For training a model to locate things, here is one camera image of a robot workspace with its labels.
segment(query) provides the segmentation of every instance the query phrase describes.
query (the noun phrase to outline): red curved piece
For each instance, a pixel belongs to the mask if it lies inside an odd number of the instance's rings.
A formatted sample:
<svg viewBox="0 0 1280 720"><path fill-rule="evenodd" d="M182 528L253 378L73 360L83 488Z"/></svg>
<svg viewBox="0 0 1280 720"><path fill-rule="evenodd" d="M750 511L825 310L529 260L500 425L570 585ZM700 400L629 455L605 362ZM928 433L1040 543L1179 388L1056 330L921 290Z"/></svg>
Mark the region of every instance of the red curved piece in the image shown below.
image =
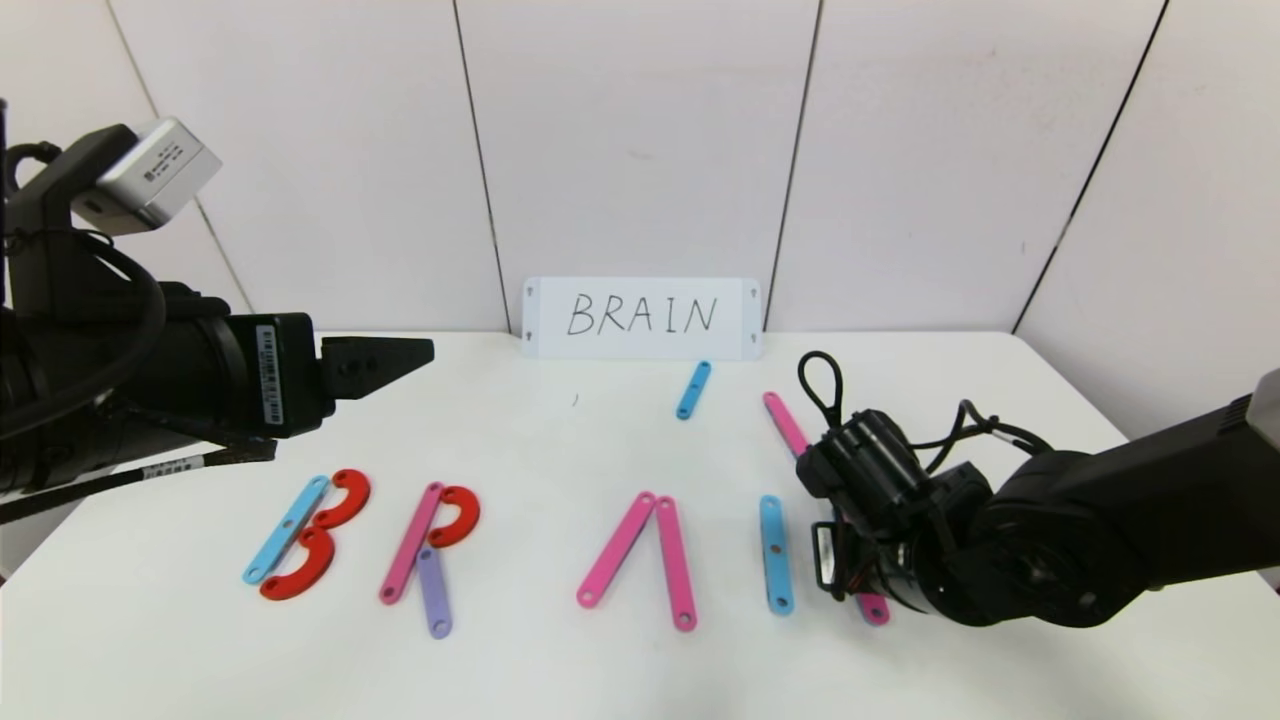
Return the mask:
<svg viewBox="0 0 1280 720"><path fill-rule="evenodd" d="M332 530L351 520L369 502L369 478L360 470L352 470L351 468L338 470L333 477L333 484L346 488L347 497L342 498L342 502L338 505L316 512L312 523L315 527L326 530Z"/></svg>
<svg viewBox="0 0 1280 720"><path fill-rule="evenodd" d="M310 527L302 530L298 542L307 548L307 561L288 575L271 575L262 582L257 592L266 600L289 600L302 594L316 584L333 562L333 536L324 528Z"/></svg>
<svg viewBox="0 0 1280 720"><path fill-rule="evenodd" d="M444 528L435 528L426 533L426 542L431 547L449 547L462 542L462 538L471 534L476 523L480 521L480 500L476 493L462 486L449 486L440 495L440 502L458 506L458 519Z"/></svg>

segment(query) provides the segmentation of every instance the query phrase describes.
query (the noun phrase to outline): barcode label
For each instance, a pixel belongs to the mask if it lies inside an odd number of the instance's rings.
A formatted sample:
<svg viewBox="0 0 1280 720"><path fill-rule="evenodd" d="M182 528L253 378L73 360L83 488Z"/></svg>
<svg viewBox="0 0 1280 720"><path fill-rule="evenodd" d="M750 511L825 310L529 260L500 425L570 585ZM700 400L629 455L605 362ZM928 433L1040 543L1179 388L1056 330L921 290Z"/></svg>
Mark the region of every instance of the barcode label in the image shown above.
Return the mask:
<svg viewBox="0 0 1280 720"><path fill-rule="evenodd" d="M283 425L280 364L275 356L275 328L271 325L257 325L257 377L262 386L262 419L268 425Z"/></svg>
<svg viewBox="0 0 1280 720"><path fill-rule="evenodd" d="M142 478L150 480L151 478L159 478L161 475L186 473L187 470L198 470L204 466L205 466L205 459L201 457L200 455L193 455L191 457L183 457L182 460L156 462L155 465L147 465L146 468L140 468L140 470L142 470Z"/></svg>

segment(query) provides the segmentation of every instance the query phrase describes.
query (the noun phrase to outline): black cable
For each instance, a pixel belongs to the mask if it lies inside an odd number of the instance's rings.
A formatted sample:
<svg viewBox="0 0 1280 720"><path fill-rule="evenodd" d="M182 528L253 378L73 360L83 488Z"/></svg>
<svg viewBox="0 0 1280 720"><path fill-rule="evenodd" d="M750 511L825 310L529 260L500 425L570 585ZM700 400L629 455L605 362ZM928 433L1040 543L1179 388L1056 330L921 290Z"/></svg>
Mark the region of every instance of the black cable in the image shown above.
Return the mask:
<svg viewBox="0 0 1280 720"><path fill-rule="evenodd" d="M275 459L274 439L253 438L237 447L224 447L204 455L189 455L178 460L155 462L133 470L115 473L82 483L73 483L58 488L37 492L27 497L12 500L0 505L0 525L29 518L37 512L52 510L59 505L67 505L77 500L83 500L91 495L97 495L118 487L124 487L141 480L174 475L201 468L216 468L219 465L236 465L239 462L266 462Z"/></svg>
<svg viewBox="0 0 1280 720"><path fill-rule="evenodd" d="M973 425L964 424L966 416L973 419L974 421ZM925 473L932 475L934 470L942 466L942 462L947 459L947 455L951 452L951 448L954 448L957 442L960 442L961 439L978 437L982 434L997 433L997 432L1012 437L1014 438L1014 441L1011 441L1012 446L1021 450L1023 452L1027 452L1028 455L1039 455L1042 452L1050 452L1053 450L1053 447L1050 443L1044 442L1039 436L1029 430L1024 430L1018 425L1001 423L998 415L992 415L991 418L983 418L982 414L978 413L978 409L974 406L974 404L969 400L960 401L960 406L956 409L956 419L951 424L951 432L947 433L947 437L933 442L911 445L908 447L910 447L911 450L931 450L934 447L940 448L938 454L933 456L933 460L931 460L929 465L924 469Z"/></svg>
<svg viewBox="0 0 1280 720"><path fill-rule="evenodd" d="M827 366L831 368L832 377L835 377L836 379L836 400L831 405L822 404L822 400L818 398L818 393L814 392L812 387L809 387L809 379L805 377L804 373L805 365L809 363L809 360L813 360L814 357L818 357L819 360L827 363ZM836 363L836 359L820 350L810 350L809 352L805 352L803 357L800 357L800 364L796 366L796 374L800 375L800 388L804 389L804 393L809 396L809 400L812 400L813 404L818 406L818 410L822 413L822 416L827 420L827 427L838 428L840 418L842 415L842 413L840 411L840 406L842 398L845 397L845 375L841 374L840 364Z"/></svg>
<svg viewBox="0 0 1280 720"><path fill-rule="evenodd" d="M40 160L44 164L50 164L59 155L63 154L63 149L54 145L52 142L22 142L14 145L5 150L4 154L4 196L9 197L14 192L18 192L18 164L23 160L31 158L33 160Z"/></svg>
<svg viewBox="0 0 1280 720"><path fill-rule="evenodd" d="M101 370L49 397L28 402L0 416L0 439L56 420L124 383L133 375L138 365L147 359L147 355L151 354L156 341L160 340L160 334L164 332L164 292L160 290L160 283L142 265L134 263L128 255L109 243L96 240L95 234L97 233L79 228L42 232L72 233L92 255L133 281L143 293L142 319L138 322L137 332L134 332L133 342L129 343L129 347Z"/></svg>

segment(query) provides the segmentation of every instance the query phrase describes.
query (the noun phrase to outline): sticker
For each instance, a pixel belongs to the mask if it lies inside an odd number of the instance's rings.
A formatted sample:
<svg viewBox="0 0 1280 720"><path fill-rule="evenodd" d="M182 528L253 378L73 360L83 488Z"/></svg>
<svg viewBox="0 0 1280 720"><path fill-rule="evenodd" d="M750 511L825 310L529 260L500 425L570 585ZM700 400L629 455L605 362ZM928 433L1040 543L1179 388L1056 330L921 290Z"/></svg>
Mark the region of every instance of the sticker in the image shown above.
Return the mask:
<svg viewBox="0 0 1280 720"><path fill-rule="evenodd" d="M280 363L276 357L275 328L271 325L257 325L257 378L262 386L262 420L268 425L283 425Z"/></svg>

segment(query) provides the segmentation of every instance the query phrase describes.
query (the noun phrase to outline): purple plastic strip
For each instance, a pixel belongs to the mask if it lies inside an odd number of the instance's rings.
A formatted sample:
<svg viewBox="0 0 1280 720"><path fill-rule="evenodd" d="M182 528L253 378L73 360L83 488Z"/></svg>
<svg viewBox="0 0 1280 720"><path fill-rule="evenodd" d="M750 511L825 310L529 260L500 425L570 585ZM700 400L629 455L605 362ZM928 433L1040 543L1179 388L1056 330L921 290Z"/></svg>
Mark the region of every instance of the purple plastic strip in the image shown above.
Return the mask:
<svg viewBox="0 0 1280 720"><path fill-rule="evenodd" d="M440 551L424 547L417 553L417 579L422 583L422 603L426 606L426 626L435 639L449 637L453 616L449 614L449 596L444 592L444 570Z"/></svg>

